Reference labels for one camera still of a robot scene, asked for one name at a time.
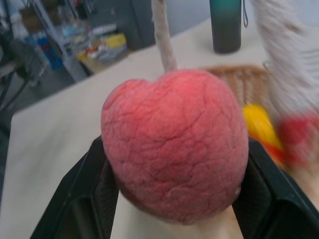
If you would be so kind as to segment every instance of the gray floor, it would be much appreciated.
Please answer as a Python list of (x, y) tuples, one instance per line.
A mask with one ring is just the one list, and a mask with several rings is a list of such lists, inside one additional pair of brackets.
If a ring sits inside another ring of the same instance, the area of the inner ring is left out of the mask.
[[(9, 88), (6, 100), (10, 99), (12, 95), (22, 84), (22, 79), (14, 76), (11, 86)], [(44, 98), (55, 94), (71, 85), (74, 82), (65, 68), (60, 68), (57, 70), (47, 70), (46, 77), (41, 79), (40, 84), (32, 87), (27, 86), (25, 90), (21, 93), (19, 98), (12, 104), (12, 106), (7, 110), (2, 120), (5, 125), (10, 128), (11, 118), (13, 114), (19, 110), (33, 105), (34, 103), (43, 100)], [(8, 147), (8, 138), (0, 131), (0, 199), (3, 187), (4, 170), (6, 163)]]

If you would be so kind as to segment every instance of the white table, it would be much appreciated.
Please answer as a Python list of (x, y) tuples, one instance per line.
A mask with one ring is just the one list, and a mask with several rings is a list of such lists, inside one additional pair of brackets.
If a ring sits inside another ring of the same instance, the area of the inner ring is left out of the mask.
[[(252, 23), (242, 30), (236, 54), (212, 52), (210, 21), (176, 36), (173, 48), (180, 68), (220, 63), (261, 64), (265, 60)], [(142, 50), (12, 119), (0, 213), (1, 239), (29, 238), (62, 177), (100, 135), (100, 112), (107, 95), (129, 78), (156, 79), (163, 73), (156, 47)], [(119, 197), (112, 239), (169, 239), (161, 224)]]

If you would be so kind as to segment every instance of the dark green water bottle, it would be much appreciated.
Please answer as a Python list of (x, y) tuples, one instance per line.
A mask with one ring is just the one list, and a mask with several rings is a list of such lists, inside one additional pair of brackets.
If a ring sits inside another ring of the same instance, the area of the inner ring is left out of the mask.
[(216, 53), (232, 53), (240, 48), (241, 9), (241, 0), (210, 0), (213, 46)]

